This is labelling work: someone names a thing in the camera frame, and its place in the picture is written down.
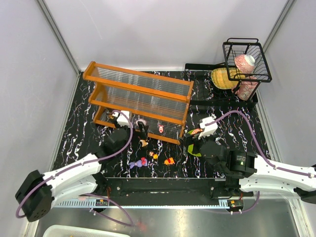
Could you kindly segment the pink hat girl toy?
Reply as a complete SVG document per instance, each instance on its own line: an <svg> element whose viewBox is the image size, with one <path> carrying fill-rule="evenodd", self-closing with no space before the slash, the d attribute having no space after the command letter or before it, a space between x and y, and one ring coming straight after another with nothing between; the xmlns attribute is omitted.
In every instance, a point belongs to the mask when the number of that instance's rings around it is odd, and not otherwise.
<svg viewBox="0 0 316 237"><path fill-rule="evenodd" d="M140 118L138 119L135 124L138 126L139 129L145 128L147 126L147 121Z"/></svg>

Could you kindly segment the yellow rabbit toy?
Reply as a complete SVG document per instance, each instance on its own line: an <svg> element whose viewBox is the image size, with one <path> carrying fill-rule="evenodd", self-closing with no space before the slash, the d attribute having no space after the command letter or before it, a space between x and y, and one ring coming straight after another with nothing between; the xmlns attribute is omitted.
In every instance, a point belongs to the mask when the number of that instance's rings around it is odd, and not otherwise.
<svg viewBox="0 0 316 237"><path fill-rule="evenodd" d="M141 146L146 147L148 145L148 142L146 140L141 139L140 140Z"/></svg>

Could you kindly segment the yellow bear toy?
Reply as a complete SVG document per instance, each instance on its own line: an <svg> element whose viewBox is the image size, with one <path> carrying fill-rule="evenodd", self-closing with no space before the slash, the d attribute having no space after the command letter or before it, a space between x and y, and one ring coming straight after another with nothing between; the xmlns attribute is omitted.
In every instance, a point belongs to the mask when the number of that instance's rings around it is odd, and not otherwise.
<svg viewBox="0 0 316 237"><path fill-rule="evenodd" d="M168 158L168 159L166 159L166 160L164 161L164 164L165 164L165 165L173 165L173 164L175 164L175 161L174 161L173 158Z"/></svg>

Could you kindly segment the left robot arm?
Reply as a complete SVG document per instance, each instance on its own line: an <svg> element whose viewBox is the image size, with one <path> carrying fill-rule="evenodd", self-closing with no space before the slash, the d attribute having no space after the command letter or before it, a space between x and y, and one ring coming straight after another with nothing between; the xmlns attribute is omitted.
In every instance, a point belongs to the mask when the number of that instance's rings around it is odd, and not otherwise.
<svg viewBox="0 0 316 237"><path fill-rule="evenodd" d="M143 122L135 126L119 126L97 149L80 160L43 174L38 170L30 172L15 194L19 204L16 217L34 222L64 199L89 195L102 199L103 195L108 196L111 188L101 171L129 146L132 139L146 141L147 137L148 126Z"/></svg>

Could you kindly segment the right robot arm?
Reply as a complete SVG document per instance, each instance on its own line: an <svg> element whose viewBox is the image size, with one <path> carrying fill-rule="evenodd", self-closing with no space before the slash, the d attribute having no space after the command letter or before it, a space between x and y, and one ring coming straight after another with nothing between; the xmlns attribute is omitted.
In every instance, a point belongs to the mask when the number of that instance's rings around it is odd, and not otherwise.
<svg viewBox="0 0 316 237"><path fill-rule="evenodd" d="M189 154L225 175L226 189L275 193L306 203L316 202L315 166L294 166L251 152L229 150L218 145L212 135L203 137L201 129L189 131L184 146Z"/></svg>

